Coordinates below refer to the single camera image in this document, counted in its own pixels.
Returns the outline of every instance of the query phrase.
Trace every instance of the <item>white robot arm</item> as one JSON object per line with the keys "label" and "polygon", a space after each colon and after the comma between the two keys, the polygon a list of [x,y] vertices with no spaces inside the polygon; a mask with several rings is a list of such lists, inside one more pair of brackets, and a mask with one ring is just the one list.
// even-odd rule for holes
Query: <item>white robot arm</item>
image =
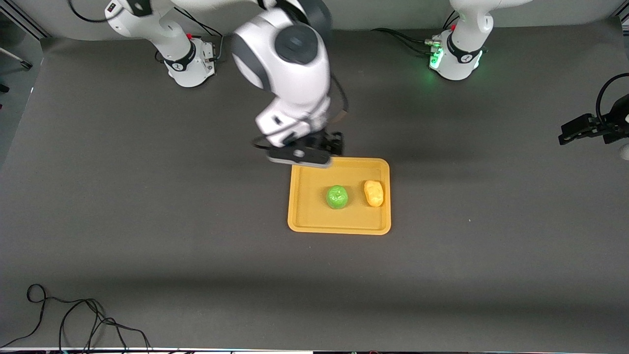
{"label": "white robot arm", "polygon": [[[188,38],[178,23],[163,19],[174,6],[169,0],[111,0],[105,16],[121,35],[153,43],[177,84],[186,88],[199,86],[215,73],[214,47],[198,38]],[[112,17],[117,11],[121,13]]]}
{"label": "white robot arm", "polygon": [[240,72],[276,95],[255,119],[271,144],[273,162],[327,167],[331,155],[342,154],[342,134],[325,132],[330,34],[330,12],[321,0],[278,0],[234,34],[232,54]]}
{"label": "white robot arm", "polygon": [[433,36],[434,47],[430,68],[449,80],[463,80],[478,67],[482,46],[494,29],[494,18],[490,11],[512,8],[533,0],[450,0],[459,12],[456,29],[445,30]]}
{"label": "white robot arm", "polygon": [[[163,16],[175,5],[205,11],[237,1],[111,0],[105,15],[118,33],[151,41],[164,56],[169,75],[181,86],[193,87],[214,74],[213,46],[188,38],[177,23]],[[322,0],[247,1],[267,11],[236,30],[233,57],[251,83],[276,95],[256,118],[263,133],[258,140],[266,138],[271,145],[254,145],[267,149],[274,162],[327,167],[332,155],[343,152],[342,134],[325,131],[330,107],[325,47],[331,37],[330,12]],[[347,100],[343,110],[347,111]]]}

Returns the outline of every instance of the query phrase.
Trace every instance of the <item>wall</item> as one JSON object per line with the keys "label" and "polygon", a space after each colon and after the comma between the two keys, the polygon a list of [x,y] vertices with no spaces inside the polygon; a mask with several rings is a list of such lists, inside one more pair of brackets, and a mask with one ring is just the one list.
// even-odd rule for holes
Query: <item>wall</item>
{"label": "wall", "polygon": [[[69,10],[66,0],[14,0],[55,37],[83,40],[121,38],[106,23],[86,23]],[[74,0],[84,16],[102,18],[109,0]],[[575,25],[600,20],[616,10],[623,0],[534,0],[517,8],[493,12],[496,26]],[[335,28],[366,30],[375,27],[438,28],[451,12],[447,0],[325,0]],[[233,31],[259,12],[254,3],[234,4],[217,11],[194,14],[199,21],[225,33]],[[168,17],[188,32],[200,34],[198,26],[175,11]]]}

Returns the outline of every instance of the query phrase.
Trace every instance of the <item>black cable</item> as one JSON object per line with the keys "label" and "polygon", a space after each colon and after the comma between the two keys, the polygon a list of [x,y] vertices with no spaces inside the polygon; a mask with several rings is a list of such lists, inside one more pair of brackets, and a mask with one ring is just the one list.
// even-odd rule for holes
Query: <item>black cable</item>
{"label": "black cable", "polygon": [[443,29],[448,28],[452,23],[454,23],[454,21],[458,20],[459,18],[461,18],[461,16],[456,16],[455,18],[453,18],[452,21],[450,21],[447,25],[445,25],[445,27],[443,27]]}
{"label": "black cable", "polygon": [[332,73],[331,77],[332,77],[332,81],[334,82],[334,85],[337,86],[338,93],[340,93],[340,95],[341,95],[341,100],[343,100],[343,109],[331,121],[331,123],[337,123],[338,121],[343,119],[343,117],[350,111],[350,102],[347,99],[347,95],[345,94],[345,90],[343,89],[343,86],[341,85],[341,83],[338,81],[337,76],[334,75],[334,73]]}
{"label": "black cable", "polygon": [[107,22],[109,20],[112,20],[112,19],[120,16],[120,14],[125,10],[125,8],[120,7],[120,10],[118,10],[118,12],[115,13],[112,17],[107,17],[107,18],[101,18],[101,19],[98,19],[98,20],[94,20],[94,19],[91,19],[91,18],[86,18],[85,16],[81,15],[80,13],[78,13],[77,10],[74,8],[74,5],[72,4],[72,0],[68,0],[68,6],[70,6],[70,10],[72,10],[72,13],[74,13],[75,16],[77,16],[78,18],[82,19],[83,21],[91,22],[91,23]]}
{"label": "black cable", "polygon": [[403,45],[405,45],[407,48],[409,48],[410,50],[412,50],[412,51],[414,51],[416,53],[419,53],[419,54],[422,54],[422,55],[431,54],[427,50],[419,50],[419,49],[413,47],[412,45],[410,45],[408,42],[406,42],[405,39],[409,40],[410,42],[413,42],[413,43],[421,43],[421,44],[424,43],[423,41],[420,41],[420,40],[414,39],[412,37],[409,37],[409,36],[405,35],[404,33],[400,33],[398,31],[390,30],[388,28],[375,28],[372,31],[388,33],[391,36],[393,36],[393,38],[395,38],[396,40],[399,40]]}
{"label": "black cable", "polygon": [[258,144],[259,142],[263,141],[266,138],[267,138],[267,135],[264,135],[264,134],[258,135],[255,138],[253,138],[253,140],[251,140],[251,145],[253,145],[253,147],[256,149],[270,150],[270,147]]}
{"label": "black cable", "polygon": [[379,28],[374,28],[372,31],[389,33],[389,34],[392,34],[392,35],[395,35],[395,36],[398,36],[398,37],[402,37],[402,38],[404,38],[405,40],[407,40],[409,42],[424,44],[423,40],[415,39],[413,37],[405,35],[404,33],[400,32],[400,31],[392,30],[390,28],[379,27]]}
{"label": "black cable", "polygon": [[156,60],[158,63],[163,64],[163,63],[164,63],[164,57],[162,57],[161,59],[159,59],[159,58],[157,57],[158,55],[161,55],[161,53],[159,52],[159,50],[156,50],[156,51],[155,51],[155,60]]}
{"label": "black cable", "polygon": [[210,26],[206,25],[206,24],[205,24],[205,23],[203,23],[203,22],[198,21],[198,20],[197,20],[196,18],[194,18],[194,16],[193,16],[191,13],[189,13],[188,11],[186,11],[186,10],[183,10],[183,11],[182,11],[182,10],[180,10],[180,9],[178,9],[178,8],[175,8],[175,10],[176,10],[178,13],[180,13],[180,14],[184,15],[185,17],[189,18],[190,20],[193,20],[194,22],[196,22],[196,24],[197,24],[197,25],[199,25],[199,26],[201,26],[201,28],[203,28],[203,30],[205,30],[205,32],[207,32],[209,35],[214,36],[214,35],[213,35],[210,31],[208,31],[208,29],[209,29],[209,30],[214,31],[216,34],[218,34],[218,35],[221,37],[221,43],[220,43],[219,48],[218,48],[218,55],[215,55],[215,56],[214,56],[214,59],[215,59],[215,60],[220,59],[220,58],[221,58],[221,55],[223,55],[223,40],[225,39],[225,36],[223,36],[223,34],[222,34],[222,33],[220,33],[219,31],[215,30],[214,28],[212,28],[212,27],[210,27]]}
{"label": "black cable", "polygon": [[[42,297],[41,300],[35,301],[31,297],[31,292],[32,292],[32,290],[34,288],[39,288],[42,291],[43,297]],[[90,335],[89,335],[87,343],[86,343],[86,345],[85,345],[85,347],[83,349],[83,352],[85,352],[86,349],[88,351],[90,350],[91,345],[92,345],[92,339],[93,339],[94,335],[96,334],[96,331],[98,330],[98,328],[102,324],[105,324],[106,326],[112,326],[112,327],[116,328],[116,332],[118,333],[118,338],[120,339],[120,343],[125,347],[125,350],[127,350],[128,346],[125,343],[124,338],[122,337],[122,333],[120,332],[121,329],[124,329],[124,330],[127,330],[127,331],[139,332],[142,335],[142,338],[144,339],[144,344],[147,347],[147,353],[149,351],[149,348],[151,348],[151,345],[148,342],[148,338],[147,338],[146,334],[143,331],[141,331],[139,329],[127,327],[127,326],[124,326],[122,324],[119,324],[112,317],[106,317],[104,315],[103,305],[101,305],[101,303],[98,302],[98,300],[96,300],[96,299],[89,298],[89,299],[78,299],[78,300],[70,300],[70,301],[62,300],[62,299],[60,299],[58,297],[48,296],[46,294],[46,290],[40,284],[32,284],[31,286],[28,287],[28,290],[26,291],[26,299],[28,300],[28,302],[31,302],[33,304],[42,303],[42,308],[40,309],[40,316],[39,316],[39,320],[37,321],[37,325],[31,331],[31,333],[27,334],[26,336],[22,336],[22,337],[16,338],[16,339],[10,341],[9,343],[6,343],[5,345],[0,346],[0,348],[4,348],[6,346],[9,346],[9,345],[13,344],[16,341],[23,340],[25,338],[28,338],[28,337],[32,336],[37,331],[37,329],[39,329],[40,325],[42,324],[43,313],[44,313],[44,310],[46,308],[46,303],[49,300],[54,300],[54,301],[57,301],[57,302],[61,302],[63,304],[73,304],[72,307],[63,316],[63,319],[61,320],[61,325],[59,326],[59,335],[58,335],[59,352],[62,352],[62,336],[63,336],[63,333],[64,333],[65,320],[68,318],[70,313],[74,309],[76,309],[79,305],[81,305],[81,304],[85,304],[87,306],[87,308],[89,308],[90,311],[92,311],[94,313],[94,315],[95,315],[94,324],[92,325],[92,329],[90,330]]]}
{"label": "black cable", "polygon": [[612,77],[611,79],[607,80],[605,85],[603,85],[603,87],[601,88],[601,91],[599,91],[598,97],[596,98],[596,116],[601,121],[601,124],[603,124],[605,127],[609,128],[609,129],[611,129],[610,125],[603,120],[603,115],[601,114],[601,102],[603,101],[603,95],[605,94],[605,91],[607,91],[607,88],[614,81],[616,81],[618,79],[621,79],[623,77],[629,77],[629,72],[626,72],[624,74],[616,75],[616,76]]}
{"label": "black cable", "polygon": [[210,27],[210,26],[208,26],[208,25],[206,25],[206,24],[204,24],[204,23],[200,22],[200,21],[199,21],[199,20],[197,20],[196,18],[194,18],[194,16],[193,16],[191,13],[189,13],[187,10],[181,10],[181,9],[179,9],[179,8],[175,8],[175,11],[177,11],[178,13],[180,13],[180,14],[184,15],[184,16],[185,16],[185,17],[187,17],[189,20],[193,20],[193,21],[194,21],[197,25],[201,26],[201,28],[203,28],[203,30],[205,30],[205,31],[206,31],[209,35],[211,35],[211,36],[215,36],[213,33],[211,33],[210,31],[208,31],[208,29],[210,29],[210,30],[212,30],[212,31],[216,32],[219,36],[222,36],[222,34],[221,34],[219,31],[215,30],[214,28],[212,28],[212,27]]}
{"label": "black cable", "polygon": [[453,14],[455,14],[457,12],[457,10],[452,11],[452,13],[450,13],[450,16],[448,16],[448,18],[445,19],[445,21],[443,22],[443,29],[445,29],[446,27],[448,27],[448,21],[450,21],[450,18],[452,17]]}

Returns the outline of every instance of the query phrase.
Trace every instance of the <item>yellow potato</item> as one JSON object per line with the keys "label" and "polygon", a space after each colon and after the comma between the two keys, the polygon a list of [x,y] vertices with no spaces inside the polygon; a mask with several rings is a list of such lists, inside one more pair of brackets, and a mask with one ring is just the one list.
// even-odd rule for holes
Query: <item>yellow potato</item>
{"label": "yellow potato", "polygon": [[367,203],[372,207],[379,207],[384,202],[384,191],[382,190],[382,184],[378,181],[366,181],[365,182],[365,197],[367,197]]}

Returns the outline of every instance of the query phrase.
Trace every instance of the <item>dark gray mat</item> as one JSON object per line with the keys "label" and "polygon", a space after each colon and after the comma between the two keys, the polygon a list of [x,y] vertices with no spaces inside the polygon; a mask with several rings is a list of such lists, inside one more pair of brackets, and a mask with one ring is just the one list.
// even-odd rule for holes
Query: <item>dark gray mat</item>
{"label": "dark gray mat", "polygon": [[[391,165],[382,237],[288,229],[290,168],[249,145],[271,96],[229,55],[182,89],[148,42],[47,42],[0,174],[0,338],[35,324],[41,282],[155,346],[626,353],[629,163],[557,143],[628,69],[618,20],[498,29],[460,83],[386,34],[335,37],[335,128]],[[56,345],[65,309],[19,345]],[[90,323],[73,315],[69,344]]]}

